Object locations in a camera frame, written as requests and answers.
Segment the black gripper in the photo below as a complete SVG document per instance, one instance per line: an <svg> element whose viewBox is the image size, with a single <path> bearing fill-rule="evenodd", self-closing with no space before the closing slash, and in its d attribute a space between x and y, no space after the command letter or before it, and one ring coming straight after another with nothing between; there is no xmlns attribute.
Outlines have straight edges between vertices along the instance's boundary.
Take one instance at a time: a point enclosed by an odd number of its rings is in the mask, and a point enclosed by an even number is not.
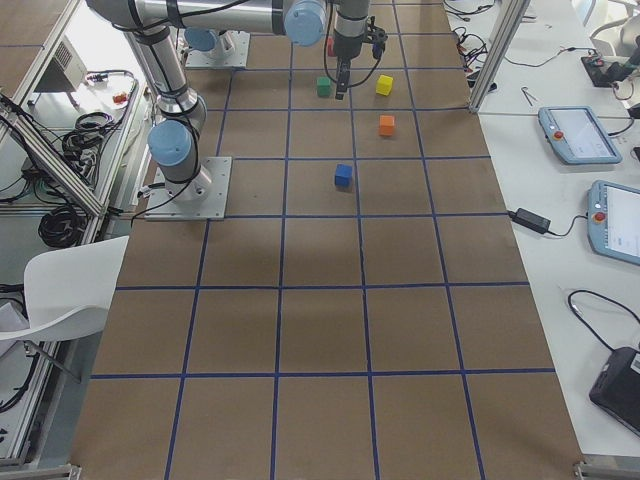
<svg viewBox="0 0 640 480"><path fill-rule="evenodd" d="M337 58L335 99L343 100L349 89L351 60L360 55L363 44L371 45L373 58L380 60L386 48L387 34L384 30L376 30L358 37L347 37L335 31L333 38L333 52Z"/></svg>

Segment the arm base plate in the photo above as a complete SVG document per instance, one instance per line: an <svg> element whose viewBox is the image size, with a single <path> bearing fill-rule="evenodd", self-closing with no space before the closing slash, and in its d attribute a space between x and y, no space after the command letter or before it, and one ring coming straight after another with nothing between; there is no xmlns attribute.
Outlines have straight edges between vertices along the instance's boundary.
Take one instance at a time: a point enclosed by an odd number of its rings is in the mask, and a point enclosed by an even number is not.
<svg viewBox="0 0 640 480"><path fill-rule="evenodd" d="M222 220L225 216L232 170L231 157L204 157L201 172L176 199L181 189L169 183L151 191L143 218L149 221Z"/></svg>
<svg viewBox="0 0 640 480"><path fill-rule="evenodd" d="M235 52L227 57L210 57L192 50L186 43L185 66L192 70L244 69L247 64L250 34L227 30L235 43Z"/></svg>

